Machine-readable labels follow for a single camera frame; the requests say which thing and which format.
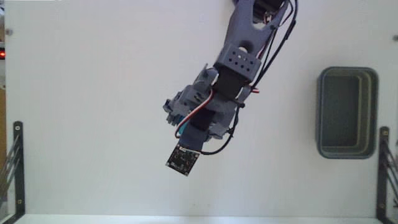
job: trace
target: white backdrop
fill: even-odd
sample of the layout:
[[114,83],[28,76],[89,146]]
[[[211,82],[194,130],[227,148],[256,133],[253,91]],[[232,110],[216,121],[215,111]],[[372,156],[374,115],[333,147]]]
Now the white backdrop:
[[397,136],[398,1],[300,1],[236,137],[189,178],[164,166],[176,140],[162,105],[214,62],[231,1],[6,3],[8,133],[24,122],[28,213],[375,215],[377,156],[317,152],[316,80],[329,66],[374,68],[378,124]]

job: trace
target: robotic arm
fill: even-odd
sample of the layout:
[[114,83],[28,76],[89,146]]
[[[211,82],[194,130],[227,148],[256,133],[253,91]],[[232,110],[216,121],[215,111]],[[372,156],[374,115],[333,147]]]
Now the robotic arm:
[[[291,15],[287,32],[267,61],[278,28]],[[236,3],[224,47],[213,67],[205,65],[192,85],[187,85],[163,105],[169,114],[167,121],[177,126],[175,137],[179,139],[167,166],[188,175],[200,154],[213,155],[227,146],[238,124],[239,110],[244,108],[244,101],[251,93],[259,93],[256,86],[289,37],[296,16],[297,0],[294,7],[291,0],[240,0]],[[257,28],[253,22],[264,23],[263,28]],[[228,139],[220,149],[202,151],[204,142],[211,138],[222,139],[226,133]]]

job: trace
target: black cable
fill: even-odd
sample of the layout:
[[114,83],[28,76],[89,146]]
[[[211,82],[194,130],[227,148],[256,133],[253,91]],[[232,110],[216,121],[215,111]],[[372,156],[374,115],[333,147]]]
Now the black cable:
[[285,24],[285,22],[290,18],[290,16],[292,15],[292,13],[293,13],[293,4],[292,4],[292,1],[291,0],[289,0],[289,5],[290,5],[290,12],[289,12],[289,15],[287,15],[287,17],[284,19],[284,21],[279,25],[279,27],[281,27],[281,26],[283,26],[284,24]]
[[240,107],[237,107],[237,108],[236,108],[236,111],[235,111],[235,118],[234,118],[234,124],[232,125],[232,128],[230,128],[230,129],[228,130],[229,136],[228,136],[228,139],[225,141],[225,143],[224,143],[219,149],[217,149],[217,150],[214,151],[214,152],[203,152],[203,151],[202,151],[202,152],[201,152],[202,155],[206,155],[206,156],[215,155],[215,154],[221,152],[221,151],[228,145],[228,143],[230,142],[230,140],[233,138],[236,125],[237,125],[238,122],[239,122],[239,109],[240,109]]
[[261,70],[260,70],[260,71],[263,71],[264,67],[265,67],[266,64],[267,64],[267,60],[268,60],[268,57],[269,57],[269,53],[271,52],[272,44],[274,43],[275,36],[276,36],[276,33],[277,33],[277,32],[278,32],[278,29],[276,29],[276,30],[274,31],[274,33],[272,34],[271,42],[270,42],[269,47],[268,47],[268,50],[267,50],[266,59],[264,60],[264,63],[262,64],[262,67],[261,67]]
[[[268,46],[269,42],[272,40],[272,35],[273,35],[273,33],[271,33],[271,37],[268,38],[268,40],[267,40],[266,43],[264,44],[264,47],[267,47],[267,46]],[[262,50],[261,50],[261,53],[260,53],[260,55],[259,55],[259,57],[258,57],[260,60],[262,60],[265,51],[266,51],[266,49],[262,49]]]
[[294,9],[294,14],[293,14],[293,18],[292,21],[290,22],[289,27],[287,28],[287,31],[282,39],[282,41],[280,42],[278,48],[276,49],[276,51],[274,52],[274,54],[272,55],[271,59],[269,60],[269,62],[267,63],[266,67],[260,71],[259,76],[257,77],[257,80],[254,82],[254,84],[252,85],[252,89],[255,89],[257,84],[260,82],[261,78],[264,76],[264,74],[267,72],[268,68],[270,67],[270,65],[273,63],[273,61],[275,60],[276,56],[278,55],[278,53],[280,52],[281,48],[283,47],[283,45],[285,44],[285,41],[289,38],[290,33],[292,32],[292,29],[294,28],[295,24],[296,24],[296,18],[297,18],[297,11],[299,9],[299,4],[298,1],[295,0],[295,9]]

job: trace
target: screw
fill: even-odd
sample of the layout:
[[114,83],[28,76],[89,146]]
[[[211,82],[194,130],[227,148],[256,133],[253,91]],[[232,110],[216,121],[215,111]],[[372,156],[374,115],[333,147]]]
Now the screw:
[[13,33],[12,29],[6,29],[6,35],[12,35]]

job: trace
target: circuit board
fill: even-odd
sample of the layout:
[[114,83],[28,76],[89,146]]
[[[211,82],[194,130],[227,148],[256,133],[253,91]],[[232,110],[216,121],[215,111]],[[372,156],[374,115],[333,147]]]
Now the circuit board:
[[200,153],[176,145],[166,166],[188,176]]

